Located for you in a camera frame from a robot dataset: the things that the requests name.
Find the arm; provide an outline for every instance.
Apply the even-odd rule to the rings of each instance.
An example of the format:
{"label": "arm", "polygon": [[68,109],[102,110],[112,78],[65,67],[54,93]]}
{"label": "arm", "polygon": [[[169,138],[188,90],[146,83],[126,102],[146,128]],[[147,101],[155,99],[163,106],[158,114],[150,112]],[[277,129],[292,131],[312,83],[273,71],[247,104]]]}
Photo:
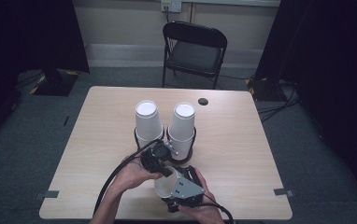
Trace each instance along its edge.
{"label": "arm", "polygon": [[121,196],[128,189],[134,189],[149,179],[158,179],[161,174],[151,174],[143,168],[139,158],[129,162],[115,176],[103,201],[94,214],[91,224],[111,224],[115,220]]}
{"label": "arm", "polygon": [[[205,194],[210,197],[214,202],[216,199],[214,195],[208,190],[206,180],[203,178],[202,174],[199,172],[197,168],[195,168],[196,174],[201,182],[203,188],[205,189]],[[203,203],[214,203],[208,197],[203,197]],[[201,224],[223,224],[223,220],[220,214],[220,211],[216,207],[212,206],[202,206],[202,207],[187,207],[187,206],[179,206],[178,210],[187,214],[190,217],[195,218]]]}

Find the chair backrest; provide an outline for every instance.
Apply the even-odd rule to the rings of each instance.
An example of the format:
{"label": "chair backrest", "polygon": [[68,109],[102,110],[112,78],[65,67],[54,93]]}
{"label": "chair backrest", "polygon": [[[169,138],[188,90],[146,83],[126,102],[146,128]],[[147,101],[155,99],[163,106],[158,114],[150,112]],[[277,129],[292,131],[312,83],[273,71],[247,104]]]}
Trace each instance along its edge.
{"label": "chair backrest", "polygon": [[226,49],[228,43],[219,30],[186,21],[171,21],[164,26],[163,32],[166,45],[168,39],[220,49]]}

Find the chair seat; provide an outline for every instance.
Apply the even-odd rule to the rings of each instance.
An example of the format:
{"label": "chair seat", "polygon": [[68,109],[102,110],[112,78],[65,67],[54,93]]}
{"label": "chair seat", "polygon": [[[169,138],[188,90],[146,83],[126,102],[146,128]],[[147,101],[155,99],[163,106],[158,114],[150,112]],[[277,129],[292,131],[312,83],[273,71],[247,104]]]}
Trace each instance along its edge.
{"label": "chair seat", "polygon": [[178,70],[209,73],[214,77],[219,67],[221,49],[214,49],[202,45],[178,42],[167,59],[167,67]]}

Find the gray carpet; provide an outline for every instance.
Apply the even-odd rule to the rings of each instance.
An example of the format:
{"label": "gray carpet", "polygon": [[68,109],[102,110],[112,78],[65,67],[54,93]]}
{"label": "gray carpet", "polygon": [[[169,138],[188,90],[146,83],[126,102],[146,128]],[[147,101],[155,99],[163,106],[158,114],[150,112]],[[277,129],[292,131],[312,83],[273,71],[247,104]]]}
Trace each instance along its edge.
{"label": "gray carpet", "polygon": [[[240,78],[254,72],[222,69],[219,85],[224,90],[246,91]],[[21,79],[36,73],[23,74]],[[16,110],[0,127],[0,223],[88,223],[89,220],[42,220],[38,215],[42,202],[34,199],[50,185],[88,89],[97,85],[160,87],[161,79],[159,67],[92,68],[90,74],[79,76],[68,97],[28,94],[35,83],[22,87]],[[210,80],[184,74],[170,74],[166,83],[190,89],[212,86]],[[265,108],[282,103],[256,105]],[[64,126],[67,116],[70,119]],[[291,220],[263,223],[357,223],[357,182],[345,163],[321,141],[315,127],[315,121],[300,104],[280,111],[264,123],[283,185],[295,196],[289,199]]]}

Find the wall outlet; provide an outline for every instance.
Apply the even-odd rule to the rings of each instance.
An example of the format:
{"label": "wall outlet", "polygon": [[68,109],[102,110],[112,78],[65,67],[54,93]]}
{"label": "wall outlet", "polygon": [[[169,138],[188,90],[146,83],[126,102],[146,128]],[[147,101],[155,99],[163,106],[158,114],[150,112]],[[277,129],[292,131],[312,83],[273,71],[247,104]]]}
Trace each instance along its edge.
{"label": "wall outlet", "polygon": [[171,7],[172,7],[172,1],[166,1],[166,0],[161,1],[161,11],[165,11],[166,8],[168,8],[168,11],[171,11]]}
{"label": "wall outlet", "polygon": [[181,12],[181,1],[162,0],[161,11],[164,12],[166,8],[169,12]]}

